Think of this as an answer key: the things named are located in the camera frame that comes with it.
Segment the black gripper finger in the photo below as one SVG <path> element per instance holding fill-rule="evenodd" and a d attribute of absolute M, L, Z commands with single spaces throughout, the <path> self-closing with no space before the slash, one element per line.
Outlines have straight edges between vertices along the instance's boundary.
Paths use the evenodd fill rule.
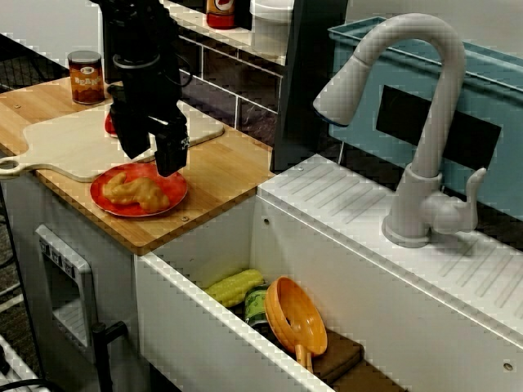
<path fill-rule="evenodd" d="M 144 119 L 124 105 L 111 105 L 110 117 L 124 153 L 136 158 L 150 147 L 148 133 L 143 129 Z"/>
<path fill-rule="evenodd" d="M 184 123 L 162 124 L 154 138 L 154 157 L 162 177 L 168 177 L 186 166 L 190 139 Z"/>

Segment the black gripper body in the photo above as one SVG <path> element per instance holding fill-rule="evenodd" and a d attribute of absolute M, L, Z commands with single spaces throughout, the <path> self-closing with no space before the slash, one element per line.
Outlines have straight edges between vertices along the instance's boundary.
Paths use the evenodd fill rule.
<path fill-rule="evenodd" d="M 177 108 L 181 98 L 181 81 L 161 60 L 131 62 L 116 60 L 114 67 L 122 81 L 112 86 L 112 105 L 124 105 L 144 119 L 143 129 L 155 135 L 161 125 L 187 124 L 186 116 Z"/>

